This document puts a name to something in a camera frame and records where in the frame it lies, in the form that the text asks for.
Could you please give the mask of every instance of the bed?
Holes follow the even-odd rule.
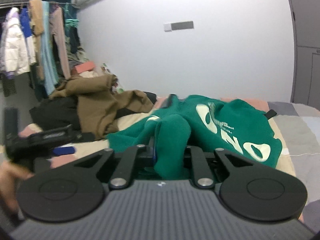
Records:
[[[233,98],[222,98],[230,101]],[[124,130],[141,119],[151,115],[161,107],[165,98],[158,98],[154,108],[147,114],[131,114],[118,119],[119,130]],[[277,116],[269,119],[275,138],[282,142],[283,149],[276,169],[296,176],[308,190],[308,200],[300,220],[313,231],[320,231],[320,111],[310,106],[294,103],[267,102],[243,99],[253,107],[263,111],[273,109]],[[41,131],[31,124],[21,133]],[[52,168],[85,157],[109,147],[108,140],[74,144],[76,153],[52,158]]]

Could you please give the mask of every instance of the pink garment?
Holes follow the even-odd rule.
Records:
[[[85,63],[82,63],[80,65],[75,66],[75,69],[78,74],[84,72],[84,71],[90,71],[93,70],[96,67],[93,61],[88,61]]]
[[[22,132],[19,133],[19,137],[28,137],[31,134],[36,133],[34,130],[32,130],[29,126],[27,126]]]
[[[64,164],[71,163],[73,161],[77,160],[74,154],[69,155],[62,155],[59,157],[53,157],[51,159],[51,168],[58,168]]]
[[[62,17],[62,8],[57,8],[51,15],[50,15],[50,28],[51,34],[54,36],[54,40],[56,41],[58,47],[58,53],[60,58],[60,64],[63,71],[63,75],[65,79],[69,79],[70,68],[69,68],[69,61],[67,55],[67,48],[66,48],[66,38],[64,34],[64,26],[63,26],[63,17]]]

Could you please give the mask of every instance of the white wall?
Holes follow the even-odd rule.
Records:
[[[103,0],[78,18],[88,56],[125,89],[290,101],[288,0]],[[193,30],[163,30],[189,20]]]

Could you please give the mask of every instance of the brown jacket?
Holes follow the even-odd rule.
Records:
[[[31,21],[34,25],[33,31],[36,36],[36,58],[38,62],[37,76],[39,80],[44,80],[44,70],[41,62],[40,51],[41,51],[41,34],[44,32],[43,27],[43,10],[42,0],[29,0],[29,9],[31,14]]]
[[[118,131],[115,117],[118,109],[127,108],[138,113],[148,113],[153,104],[139,90],[112,94],[111,88],[117,81],[115,75],[71,79],[55,90],[49,98],[78,96],[78,116],[82,132],[92,132],[97,139]]]

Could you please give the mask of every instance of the beige fabric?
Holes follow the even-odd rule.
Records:
[[[289,154],[289,150],[287,148],[287,144],[284,141],[284,138],[280,132],[280,129],[278,128],[276,122],[273,120],[273,118],[269,119],[270,127],[272,128],[273,132],[275,133],[274,138],[280,139],[282,143],[282,152],[280,154],[280,157],[278,159],[278,163],[276,165],[276,169],[279,171],[283,171],[285,173],[288,173],[292,176],[296,176],[296,172]]]
[[[109,148],[108,140],[100,140],[88,143],[75,143],[76,153],[74,154],[77,159],[86,157],[87,155]]]
[[[152,109],[149,113],[140,113],[140,114],[129,114],[127,116],[123,116],[117,120],[117,125],[119,131],[125,130],[136,122],[139,122],[143,118],[151,115],[155,109]]]
[[[72,76],[49,98],[77,95],[81,131],[92,132],[100,139],[105,134],[118,131],[115,121],[118,109],[127,108],[137,113],[148,113],[153,107],[147,95],[139,90],[112,94],[111,88],[116,82],[117,77],[110,74],[94,78]]]
[[[102,76],[102,75],[99,75],[95,71],[84,71],[84,72],[80,73],[79,75],[82,76],[82,77],[85,77],[85,78],[92,78],[92,77]]]
[[[31,16],[31,22],[33,24],[32,29],[36,36],[36,59],[38,62],[37,76],[39,80],[44,80],[44,69],[41,62],[40,51],[41,51],[41,34],[44,32],[43,27],[43,9],[42,0],[29,0],[29,11]]]
[[[66,39],[64,34],[62,8],[57,8],[52,14],[50,14],[50,28],[51,34],[54,36],[59,53],[59,59],[61,68],[65,79],[70,78],[69,61],[66,49]]]
[[[42,132],[43,130],[35,123],[29,124],[28,127],[35,131],[36,133]]]

